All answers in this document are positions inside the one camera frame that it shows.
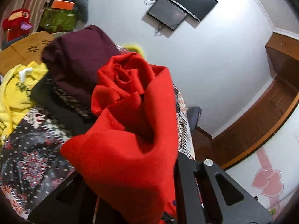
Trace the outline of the red jacket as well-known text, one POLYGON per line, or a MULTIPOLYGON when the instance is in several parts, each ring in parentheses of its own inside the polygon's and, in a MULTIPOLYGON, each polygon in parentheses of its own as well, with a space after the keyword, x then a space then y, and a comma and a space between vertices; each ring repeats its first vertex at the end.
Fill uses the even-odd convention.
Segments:
POLYGON ((113 56, 97 71, 96 122, 60 149, 99 198, 129 223, 160 223, 174 212, 178 154, 176 101, 168 68, 138 53, 113 56))

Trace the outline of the patchwork patterned bedspread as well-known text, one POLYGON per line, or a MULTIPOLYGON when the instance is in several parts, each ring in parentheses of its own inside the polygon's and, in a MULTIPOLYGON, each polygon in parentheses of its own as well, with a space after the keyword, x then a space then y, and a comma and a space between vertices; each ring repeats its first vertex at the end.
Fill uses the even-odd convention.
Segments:
MULTIPOLYGON (((178 153, 193 158, 191 131, 186 104, 176 86, 178 153)), ((61 153, 61 147, 74 136, 43 106, 36 103, 5 140, 1 153, 1 188, 13 209, 26 216, 77 171, 61 153)), ((171 202, 176 213, 175 198, 171 202)))

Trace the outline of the black patterned garment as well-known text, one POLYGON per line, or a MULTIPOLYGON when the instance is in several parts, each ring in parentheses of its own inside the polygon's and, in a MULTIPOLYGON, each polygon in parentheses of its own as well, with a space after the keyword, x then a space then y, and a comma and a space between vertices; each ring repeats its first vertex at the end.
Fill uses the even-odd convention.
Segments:
POLYGON ((91 111, 59 89, 48 73, 33 87, 30 97, 49 111, 73 136, 86 133, 96 121, 91 111))

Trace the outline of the yellow garment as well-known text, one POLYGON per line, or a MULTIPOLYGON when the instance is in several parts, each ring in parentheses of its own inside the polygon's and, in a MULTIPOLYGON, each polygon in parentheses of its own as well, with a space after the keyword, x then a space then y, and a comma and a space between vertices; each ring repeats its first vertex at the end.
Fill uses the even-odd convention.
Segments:
POLYGON ((1 143, 13 132, 35 102, 30 98, 34 86, 47 74, 45 63, 18 64, 1 83, 1 143))

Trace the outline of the maroon folded garment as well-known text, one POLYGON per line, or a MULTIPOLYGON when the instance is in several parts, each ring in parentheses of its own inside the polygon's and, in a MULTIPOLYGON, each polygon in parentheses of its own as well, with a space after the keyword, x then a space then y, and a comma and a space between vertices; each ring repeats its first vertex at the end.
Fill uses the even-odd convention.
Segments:
POLYGON ((116 55, 119 51, 113 41, 99 27, 90 25, 51 41, 41 59, 59 88, 90 106, 98 69, 116 55))

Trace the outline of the green box with orange lid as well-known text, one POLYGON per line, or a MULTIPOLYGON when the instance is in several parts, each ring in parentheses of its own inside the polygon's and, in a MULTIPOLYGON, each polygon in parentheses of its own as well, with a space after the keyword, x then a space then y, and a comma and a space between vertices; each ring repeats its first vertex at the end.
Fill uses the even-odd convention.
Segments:
POLYGON ((77 21, 74 2, 53 0, 49 7, 45 7, 39 27, 51 33, 65 32, 74 30, 77 21))

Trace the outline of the red parrot plush toy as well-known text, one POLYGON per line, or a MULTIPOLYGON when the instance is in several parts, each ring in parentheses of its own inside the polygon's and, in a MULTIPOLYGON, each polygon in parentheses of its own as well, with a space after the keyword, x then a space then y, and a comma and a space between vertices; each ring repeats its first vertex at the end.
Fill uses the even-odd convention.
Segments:
POLYGON ((17 9, 2 22, 3 31, 6 32, 6 41, 12 41, 24 35, 28 35, 33 25, 30 23, 30 11, 17 9))

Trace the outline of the striped curtain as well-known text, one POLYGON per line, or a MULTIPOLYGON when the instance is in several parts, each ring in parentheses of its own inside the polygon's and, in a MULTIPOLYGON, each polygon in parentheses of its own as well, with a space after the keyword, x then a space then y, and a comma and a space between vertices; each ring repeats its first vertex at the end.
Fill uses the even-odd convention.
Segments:
POLYGON ((29 22, 33 26, 29 33, 36 32, 44 12, 44 5, 46 1, 47 0, 8 0, 8 3, 4 5, 4 10, 1 11, 1 43, 7 37, 6 32, 2 29, 2 22, 17 9, 29 10, 29 22))

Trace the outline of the small wall monitor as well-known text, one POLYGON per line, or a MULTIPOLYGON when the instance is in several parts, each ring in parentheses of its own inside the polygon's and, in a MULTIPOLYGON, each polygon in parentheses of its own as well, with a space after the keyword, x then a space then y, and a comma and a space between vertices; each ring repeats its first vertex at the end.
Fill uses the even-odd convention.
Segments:
POLYGON ((175 31, 187 17, 186 12, 168 0, 157 0, 149 8, 147 14, 171 31, 175 31))

